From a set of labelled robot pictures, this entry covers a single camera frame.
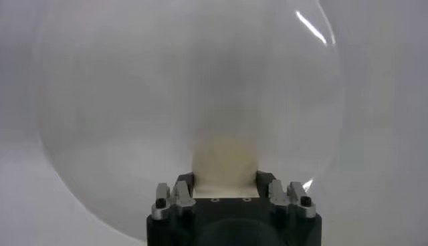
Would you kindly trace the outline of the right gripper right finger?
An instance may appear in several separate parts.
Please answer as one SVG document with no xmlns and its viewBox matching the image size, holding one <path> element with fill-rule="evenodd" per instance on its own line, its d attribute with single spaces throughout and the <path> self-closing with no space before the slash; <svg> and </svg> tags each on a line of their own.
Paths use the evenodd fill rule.
<svg viewBox="0 0 428 246">
<path fill-rule="evenodd" d="M 301 219 L 316 217 L 316 205 L 302 183 L 291 182 L 284 190 L 281 180 L 270 172 L 260 170 L 256 172 L 255 183 L 259 197 L 267 199 L 275 209 L 281 209 L 287 214 L 293 210 Z"/>
</svg>

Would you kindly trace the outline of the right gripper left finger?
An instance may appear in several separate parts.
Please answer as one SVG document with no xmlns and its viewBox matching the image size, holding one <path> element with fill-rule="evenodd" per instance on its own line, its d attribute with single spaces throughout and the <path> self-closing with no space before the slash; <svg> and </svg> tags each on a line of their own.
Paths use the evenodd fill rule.
<svg viewBox="0 0 428 246">
<path fill-rule="evenodd" d="M 151 207 L 153 220 L 162 221 L 170 218 L 172 213 L 182 216 L 185 212 L 193 212 L 196 200 L 193 198 L 195 177 L 192 172 L 179 175 L 177 181 L 170 189 L 167 183 L 158 183 L 156 199 Z"/>
</svg>

